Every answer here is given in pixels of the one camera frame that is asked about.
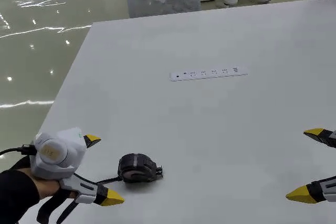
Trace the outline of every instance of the glossy floor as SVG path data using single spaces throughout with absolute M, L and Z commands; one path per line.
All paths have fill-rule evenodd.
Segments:
M 126 0 L 0 0 L 0 150 L 32 140 L 91 24 L 122 18 Z M 0 156 L 0 169 L 18 157 Z

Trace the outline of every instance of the black sleeve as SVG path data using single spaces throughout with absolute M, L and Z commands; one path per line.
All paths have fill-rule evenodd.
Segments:
M 37 188 L 26 174 L 7 170 L 0 174 L 0 223 L 15 224 L 39 202 Z

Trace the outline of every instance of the white device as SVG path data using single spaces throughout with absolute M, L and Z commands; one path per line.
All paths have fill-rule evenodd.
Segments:
M 38 133 L 33 141 L 36 156 L 30 156 L 31 171 L 43 179 L 71 177 L 79 167 L 87 146 L 80 128 L 59 131 L 56 136 Z

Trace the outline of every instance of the human hand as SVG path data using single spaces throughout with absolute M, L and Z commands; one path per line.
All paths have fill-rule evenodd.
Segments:
M 44 199 L 46 197 L 49 196 L 53 196 L 58 189 L 60 188 L 59 182 L 56 180 L 45 180 L 45 179 L 41 179 L 41 178 L 37 178 L 34 177 L 31 173 L 31 169 L 30 168 L 20 168 L 17 169 L 20 172 L 23 172 L 24 174 L 26 174 L 29 178 L 32 179 L 32 181 L 34 182 L 38 193 L 40 195 L 40 199 Z M 74 199 L 76 197 L 76 192 L 72 192 L 69 196 L 70 199 Z

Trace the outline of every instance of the yellow tip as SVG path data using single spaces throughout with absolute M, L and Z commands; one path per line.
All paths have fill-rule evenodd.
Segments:
M 286 198 L 289 200 L 294 200 L 298 202 L 303 202 L 303 203 L 309 203 L 309 204 L 315 204 L 317 203 L 316 200 L 314 200 L 309 192 L 306 186 L 301 186 L 291 193 L 286 195 Z
M 106 199 L 100 205 L 103 206 L 103 207 L 106 207 L 106 206 L 121 204 L 124 201 L 125 200 L 116 191 L 113 191 L 113 190 L 109 189 L 108 192 L 107 192 Z
M 87 137 L 88 137 L 89 140 L 91 140 L 92 142 L 93 142 L 93 141 L 96 141 L 96 140 L 100 140 L 100 137 L 93 136 L 93 135 L 90 135 L 90 134 L 87 134 Z
M 304 133 L 308 133 L 308 134 L 312 134 L 312 135 L 318 136 L 322 131 L 323 131 L 323 129 L 316 128 L 316 129 L 307 130 Z

